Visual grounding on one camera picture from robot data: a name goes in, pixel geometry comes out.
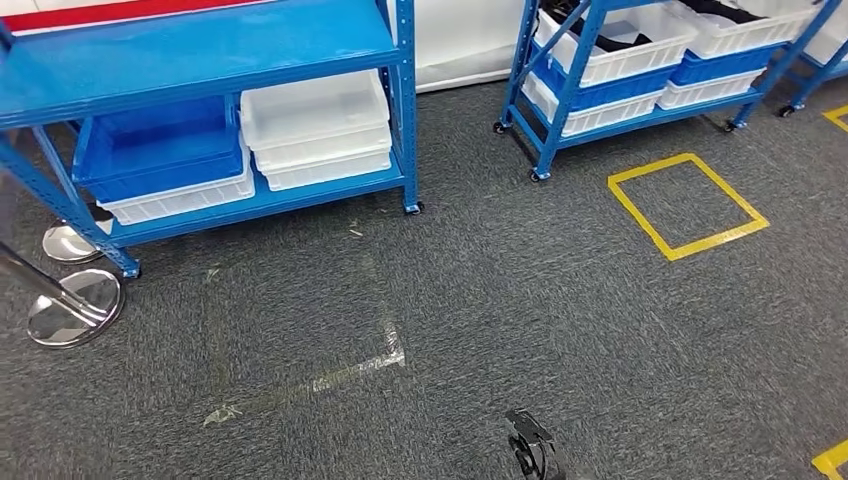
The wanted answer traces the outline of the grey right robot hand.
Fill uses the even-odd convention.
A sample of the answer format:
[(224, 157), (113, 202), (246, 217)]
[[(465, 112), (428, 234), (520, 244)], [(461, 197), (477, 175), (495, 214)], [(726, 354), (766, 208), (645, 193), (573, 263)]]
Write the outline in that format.
[(526, 409), (511, 409), (505, 418), (515, 434), (508, 443), (525, 479), (565, 480), (566, 461), (552, 434)]

